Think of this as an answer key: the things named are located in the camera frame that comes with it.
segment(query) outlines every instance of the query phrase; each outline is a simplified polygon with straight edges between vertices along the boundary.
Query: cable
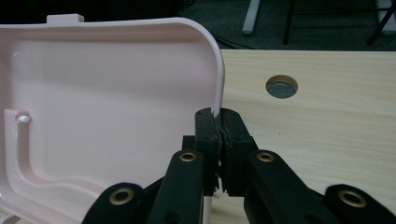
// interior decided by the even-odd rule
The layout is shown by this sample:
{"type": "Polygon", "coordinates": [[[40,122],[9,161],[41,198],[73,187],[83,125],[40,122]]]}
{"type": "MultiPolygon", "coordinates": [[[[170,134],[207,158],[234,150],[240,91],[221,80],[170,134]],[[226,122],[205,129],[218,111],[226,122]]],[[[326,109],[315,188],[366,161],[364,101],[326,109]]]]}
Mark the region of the cable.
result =
{"type": "Polygon", "coordinates": [[[221,36],[219,36],[219,35],[215,35],[215,34],[213,34],[213,32],[210,32],[210,34],[212,34],[213,37],[215,37],[215,39],[216,39],[218,42],[220,42],[220,43],[223,44],[223,45],[229,46],[229,47],[232,48],[232,49],[239,49],[239,48],[236,48],[234,45],[239,46],[239,47],[242,47],[242,48],[245,48],[245,49],[254,49],[254,48],[251,47],[251,46],[243,45],[243,44],[239,44],[239,43],[235,43],[235,42],[233,42],[233,41],[231,41],[231,40],[229,40],[229,39],[223,38],[223,37],[221,37],[221,36]]]}

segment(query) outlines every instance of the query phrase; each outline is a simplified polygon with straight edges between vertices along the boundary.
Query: pink plastic case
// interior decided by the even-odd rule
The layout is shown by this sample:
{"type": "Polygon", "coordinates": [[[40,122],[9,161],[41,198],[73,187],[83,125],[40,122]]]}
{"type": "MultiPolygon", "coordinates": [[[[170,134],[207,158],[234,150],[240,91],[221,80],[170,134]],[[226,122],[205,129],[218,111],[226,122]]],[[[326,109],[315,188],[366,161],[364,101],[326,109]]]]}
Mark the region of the pink plastic case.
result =
{"type": "Polygon", "coordinates": [[[0,25],[0,206],[79,223],[119,182],[162,177],[194,113],[221,105],[224,65],[194,21],[0,25]]]}

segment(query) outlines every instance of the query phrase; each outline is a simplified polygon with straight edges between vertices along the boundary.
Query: dark background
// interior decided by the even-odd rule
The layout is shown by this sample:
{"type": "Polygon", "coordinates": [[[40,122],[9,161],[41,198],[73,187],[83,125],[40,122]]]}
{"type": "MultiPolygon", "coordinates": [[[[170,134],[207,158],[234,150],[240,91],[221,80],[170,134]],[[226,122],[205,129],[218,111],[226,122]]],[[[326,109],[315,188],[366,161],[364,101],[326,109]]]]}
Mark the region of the dark background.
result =
{"type": "MultiPolygon", "coordinates": [[[[122,21],[181,16],[201,23],[222,49],[396,50],[396,37],[366,41],[376,12],[296,15],[290,42],[282,44],[289,0],[262,0],[254,34],[241,30],[248,0],[21,0],[0,2],[0,23],[45,23],[47,15],[78,13],[85,21],[122,21]]],[[[375,8],[373,0],[298,0],[299,10],[375,8]]]]}

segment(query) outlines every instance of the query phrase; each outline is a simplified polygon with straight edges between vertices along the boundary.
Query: wooden table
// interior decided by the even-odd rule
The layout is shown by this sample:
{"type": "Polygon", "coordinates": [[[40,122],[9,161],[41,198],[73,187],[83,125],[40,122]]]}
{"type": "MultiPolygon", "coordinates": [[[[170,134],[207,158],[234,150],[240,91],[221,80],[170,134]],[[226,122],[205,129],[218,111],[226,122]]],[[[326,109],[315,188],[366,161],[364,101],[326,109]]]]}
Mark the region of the wooden table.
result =
{"type": "MultiPolygon", "coordinates": [[[[279,154],[320,193],[362,189],[396,214],[396,53],[223,50],[223,107],[240,113],[259,148],[279,154]],[[275,75],[298,83],[277,99],[275,75]]],[[[220,193],[211,223],[248,223],[243,200],[220,193]]]]}

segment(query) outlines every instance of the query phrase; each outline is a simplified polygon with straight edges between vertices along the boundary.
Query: brass insert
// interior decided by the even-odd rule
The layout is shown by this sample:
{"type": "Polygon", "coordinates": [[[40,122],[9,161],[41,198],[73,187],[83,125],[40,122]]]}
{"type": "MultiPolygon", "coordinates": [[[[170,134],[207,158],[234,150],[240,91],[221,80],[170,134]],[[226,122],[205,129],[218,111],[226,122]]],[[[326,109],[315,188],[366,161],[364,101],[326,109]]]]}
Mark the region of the brass insert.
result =
{"type": "Polygon", "coordinates": [[[338,197],[340,197],[343,203],[346,203],[352,207],[363,208],[367,206],[366,200],[361,195],[359,195],[359,193],[352,190],[340,190],[338,191],[338,197]]]}
{"type": "Polygon", "coordinates": [[[180,155],[180,159],[182,161],[195,161],[195,159],[197,159],[197,156],[194,153],[185,152],[180,155]]]}
{"type": "Polygon", "coordinates": [[[267,152],[261,152],[261,153],[257,154],[257,158],[259,158],[259,160],[261,160],[261,161],[266,161],[266,162],[270,162],[275,159],[273,155],[271,155],[270,153],[267,153],[267,152]]]}
{"type": "Polygon", "coordinates": [[[121,188],[115,190],[110,195],[110,202],[114,205],[123,205],[128,203],[134,197],[134,191],[130,188],[121,188]]]}

